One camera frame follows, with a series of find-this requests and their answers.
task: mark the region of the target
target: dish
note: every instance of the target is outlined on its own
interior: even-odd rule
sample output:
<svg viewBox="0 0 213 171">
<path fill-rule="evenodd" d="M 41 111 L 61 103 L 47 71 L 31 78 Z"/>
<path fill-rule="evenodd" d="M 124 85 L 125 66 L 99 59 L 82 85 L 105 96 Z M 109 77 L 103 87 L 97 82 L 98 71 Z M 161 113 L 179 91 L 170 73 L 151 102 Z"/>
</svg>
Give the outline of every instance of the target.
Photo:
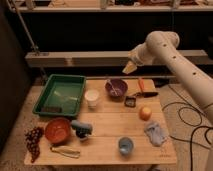
<svg viewBox="0 0 213 171">
<path fill-rule="evenodd" d="M 111 97 L 122 97 L 126 93 L 128 85 L 122 79 L 114 78 L 107 80 L 105 89 Z"/>
<path fill-rule="evenodd" d="M 52 144 L 65 142 L 70 137 L 70 121 L 63 117 L 52 119 L 45 127 L 44 135 Z"/>
</svg>

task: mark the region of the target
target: small cup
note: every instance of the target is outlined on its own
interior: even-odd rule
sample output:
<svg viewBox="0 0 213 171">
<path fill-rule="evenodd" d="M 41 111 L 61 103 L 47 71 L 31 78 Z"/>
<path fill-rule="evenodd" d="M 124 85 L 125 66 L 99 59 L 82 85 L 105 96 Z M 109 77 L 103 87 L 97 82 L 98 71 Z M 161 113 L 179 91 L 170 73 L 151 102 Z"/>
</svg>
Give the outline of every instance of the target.
<svg viewBox="0 0 213 171">
<path fill-rule="evenodd" d="M 133 148 L 133 141 L 128 137 L 123 137 L 118 142 L 119 151 L 123 156 L 129 155 Z"/>
<path fill-rule="evenodd" d="M 84 97 L 87 100 L 88 107 L 95 108 L 98 104 L 99 96 L 98 90 L 87 90 Z"/>
</svg>

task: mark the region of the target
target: wooden table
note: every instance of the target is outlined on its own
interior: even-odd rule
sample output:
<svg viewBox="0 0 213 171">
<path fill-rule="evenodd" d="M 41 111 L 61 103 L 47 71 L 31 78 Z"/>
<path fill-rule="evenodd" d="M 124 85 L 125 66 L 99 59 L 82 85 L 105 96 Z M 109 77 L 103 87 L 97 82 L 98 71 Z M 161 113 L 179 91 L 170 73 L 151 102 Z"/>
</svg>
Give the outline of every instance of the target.
<svg viewBox="0 0 213 171">
<path fill-rule="evenodd" d="M 126 95 L 140 91 L 137 79 L 126 79 L 128 91 Z M 144 165 L 174 164 L 177 162 L 176 152 L 170 138 L 161 146 L 154 147 L 144 133 L 147 122 L 140 120 L 138 111 L 141 106 L 149 106 L 153 114 L 151 120 L 157 121 L 168 132 L 166 121 L 161 110 L 159 97 L 138 98 L 135 108 L 124 106 L 124 101 L 115 101 L 108 97 L 104 85 L 106 80 L 87 80 L 85 89 L 100 91 L 100 102 L 94 110 L 87 107 L 83 99 L 78 120 L 91 123 L 93 133 L 88 140 L 80 142 L 72 131 L 70 141 L 66 144 L 81 151 L 78 159 L 62 156 L 50 151 L 51 144 L 43 136 L 40 141 L 40 156 L 33 165 Z M 144 80 L 145 90 L 155 90 L 152 80 Z M 46 121 L 39 119 L 40 126 Z M 134 149 L 130 156 L 123 157 L 118 150 L 121 137 L 130 137 Z M 31 165 L 31 156 L 27 152 L 24 163 Z"/>
</svg>

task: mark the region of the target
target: floor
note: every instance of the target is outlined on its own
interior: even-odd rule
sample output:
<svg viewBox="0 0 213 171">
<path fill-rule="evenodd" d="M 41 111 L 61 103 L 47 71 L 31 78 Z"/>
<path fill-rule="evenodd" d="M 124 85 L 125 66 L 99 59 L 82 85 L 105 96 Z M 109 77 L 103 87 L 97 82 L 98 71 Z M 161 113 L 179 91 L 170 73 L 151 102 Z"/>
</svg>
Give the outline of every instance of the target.
<svg viewBox="0 0 213 171">
<path fill-rule="evenodd" d="M 190 98 L 188 93 L 180 84 L 170 84 L 170 87 L 177 91 L 182 97 L 187 99 L 191 104 L 195 105 L 193 100 Z M 183 100 L 174 93 L 174 91 L 168 85 L 165 85 L 161 88 L 157 88 L 160 96 L 160 101 L 162 107 L 171 103 L 171 102 L 183 102 Z M 26 111 L 29 111 L 33 106 L 34 90 L 38 86 L 32 86 L 26 101 L 23 105 L 22 110 L 20 111 L 19 117 L 14 125 L 14 128 L 11 132 L 11 135 L 8 138 L 8 141 L 5 145 L 5 148 L 0 156 L 0 170 L 1 171 L 37 171 L 37 170 L 122 170 L 122 171 L 141 171 L 144 170 L 140 166 L 131 166 L 131 167 L 108 167 L 108 166 L 82 166 L 82 167 L 68 167 L 68 166 L 56 166 L 56 167 L 45 167 L 45 166 L 26 166 L 24 165 L 24 157 L 26 153 L 26 147 L 24 142 L 24 133 L 32 129 L 37 121 L 37 116 L 29 114 Z M 170 135 L 175 136 L 180 139 L 189 140 L 192 130 L 195 128 L 193 126 L 186 125 L 183 121 L 180 120 L 178 116 L 178 110 L 184 105 L 173 104 L 165 108 L 164 114 L 167 120 L 169 127 Z M 182 109 L 181 112 L 182 119 L 185 122 L 191 124 L 198 124 L 200 122 L 200 117 L 194 111 L 189 109 Z M 205 117 L 202 117 L 202 125 L 209 125 L 209 122 Z M 193 141 L 196 141 L 200 144 L 209 147 L 209 144 L 205 141 L 204 138 L 205 129 L 201 129 L 196 132 Z M 212 137 L 212 132 L 208 133 L 208 137 Z M 189 153 L 189 143 L 173 140 L 174 146 L 177 152 L 178 162 L 175 165 L 162 165 L 158 166 L 158 169 L 161 171 L 188 171 L 190 170 L 190 153 Z M 208 156 L 208 149 L 203 148 L 199 145 L 193 145 L 193 166 L 194 171 L 203 171 L 205 168 L 205 162 Z"/>
</svg>

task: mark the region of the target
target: spoon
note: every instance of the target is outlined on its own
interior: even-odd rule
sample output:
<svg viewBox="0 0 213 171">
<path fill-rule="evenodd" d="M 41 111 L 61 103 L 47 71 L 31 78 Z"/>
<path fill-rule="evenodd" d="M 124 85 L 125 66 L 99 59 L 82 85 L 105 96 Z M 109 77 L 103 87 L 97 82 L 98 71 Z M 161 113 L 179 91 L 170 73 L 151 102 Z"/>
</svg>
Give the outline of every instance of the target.
<svg viewBox="0 0 213 171">
<path fill-rule="evenodd" d="M 112 82 L 111 82 L 110 79 L 107 79 L 107 83 L 110 84 L 110 86 L 112 87 L 112 90 L 114 91 L 115 95 L 118 96 L 118 93 L 117 93 L 117 91 L 115 90 L 115 88 L 114 88 L 114 86 L 113 86 L 113 84 L 112 84 Z"/>
</svg>

